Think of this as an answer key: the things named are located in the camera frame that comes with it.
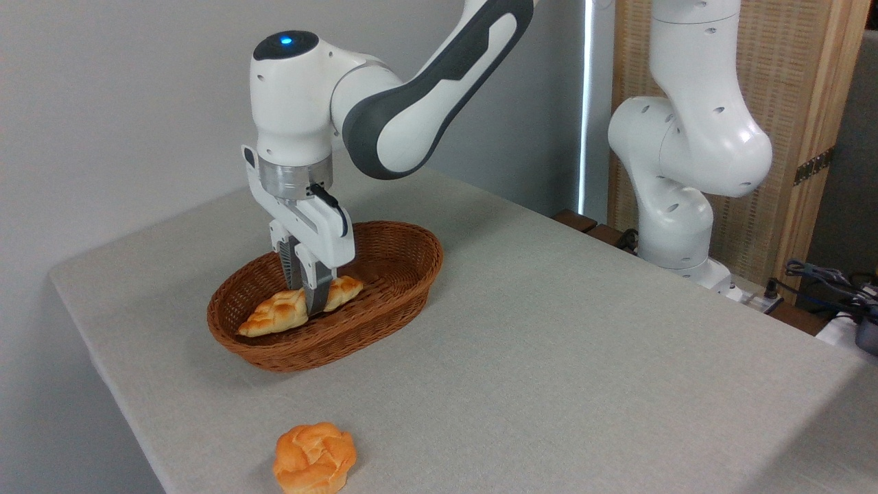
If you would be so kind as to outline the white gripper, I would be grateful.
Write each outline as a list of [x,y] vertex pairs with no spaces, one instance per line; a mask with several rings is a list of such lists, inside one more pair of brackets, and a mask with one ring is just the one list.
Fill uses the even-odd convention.
[[242,146],[254,199],[272,216],[270,237],[289,290],[304,288],[308,314],[325,310],[337,268],[355,256],[351,217],[326,191],[332,159],[315,165],[275,165]]

